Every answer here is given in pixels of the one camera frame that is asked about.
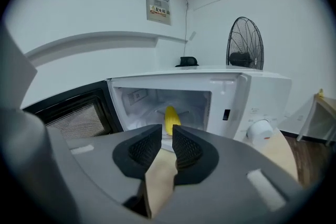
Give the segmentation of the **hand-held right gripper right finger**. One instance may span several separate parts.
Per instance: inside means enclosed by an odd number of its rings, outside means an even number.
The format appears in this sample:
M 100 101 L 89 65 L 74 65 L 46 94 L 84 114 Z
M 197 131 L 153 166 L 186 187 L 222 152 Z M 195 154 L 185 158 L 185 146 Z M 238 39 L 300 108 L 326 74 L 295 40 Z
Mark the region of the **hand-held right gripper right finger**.
M 161 224 L 286 224 L 310 193 L 254 148 L 173 127 L 177 174 Z

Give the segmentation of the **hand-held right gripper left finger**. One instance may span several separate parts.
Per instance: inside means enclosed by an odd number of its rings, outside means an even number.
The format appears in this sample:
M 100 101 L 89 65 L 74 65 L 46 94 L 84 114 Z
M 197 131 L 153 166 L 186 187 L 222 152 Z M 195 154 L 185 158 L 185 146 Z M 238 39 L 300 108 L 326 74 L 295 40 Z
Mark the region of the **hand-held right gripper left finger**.
M 79 224 L 150 224 L 145 174 L 161 148 L 159 124 L 72 140 L 48 131 Z

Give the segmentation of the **yellow corn cob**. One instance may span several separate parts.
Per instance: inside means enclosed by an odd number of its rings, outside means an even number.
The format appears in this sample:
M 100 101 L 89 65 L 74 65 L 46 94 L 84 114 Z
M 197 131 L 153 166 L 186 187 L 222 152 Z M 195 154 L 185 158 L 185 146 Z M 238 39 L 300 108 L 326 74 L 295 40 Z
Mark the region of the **yellow corn cob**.
M 167 106 L 164 115 L 165 131 L 167 135 L 173 135 L 173 125 L 181 125 L 179 115 L 173 106 Z

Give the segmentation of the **white microwave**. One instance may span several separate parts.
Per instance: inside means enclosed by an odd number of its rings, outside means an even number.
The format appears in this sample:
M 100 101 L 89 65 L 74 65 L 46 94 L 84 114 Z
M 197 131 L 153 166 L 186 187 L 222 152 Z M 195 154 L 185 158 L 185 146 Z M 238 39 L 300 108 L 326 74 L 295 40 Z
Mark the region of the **white microwave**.
M 263 147 L 283 117 L 291 80 L 276 73 L 227 66 L 180 67 L 106 78 L 26 102 L 24 110 L 66 139 L 162 125 L 162 148 L 172 150 L 166 109 L 180 123 Z

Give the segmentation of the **black standing fan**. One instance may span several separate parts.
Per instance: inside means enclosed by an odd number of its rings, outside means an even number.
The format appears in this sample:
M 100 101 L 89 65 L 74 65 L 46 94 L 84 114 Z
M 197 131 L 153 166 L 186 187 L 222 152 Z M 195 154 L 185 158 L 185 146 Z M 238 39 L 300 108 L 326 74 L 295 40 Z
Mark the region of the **black standing fan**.
M 238 17 L 229 33 L 226 64 L 263 70 L 264 44 L 258 27 L 246 18 Z

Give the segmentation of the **wall electrical panel box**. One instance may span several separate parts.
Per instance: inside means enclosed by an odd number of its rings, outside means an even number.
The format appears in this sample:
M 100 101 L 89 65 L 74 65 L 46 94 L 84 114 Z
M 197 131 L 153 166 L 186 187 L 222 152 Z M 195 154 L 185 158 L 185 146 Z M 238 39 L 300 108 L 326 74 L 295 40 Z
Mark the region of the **wall electrical panel box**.
M 169 0 L 146 0 L 147 20 L 171 25 L 171 11 Z

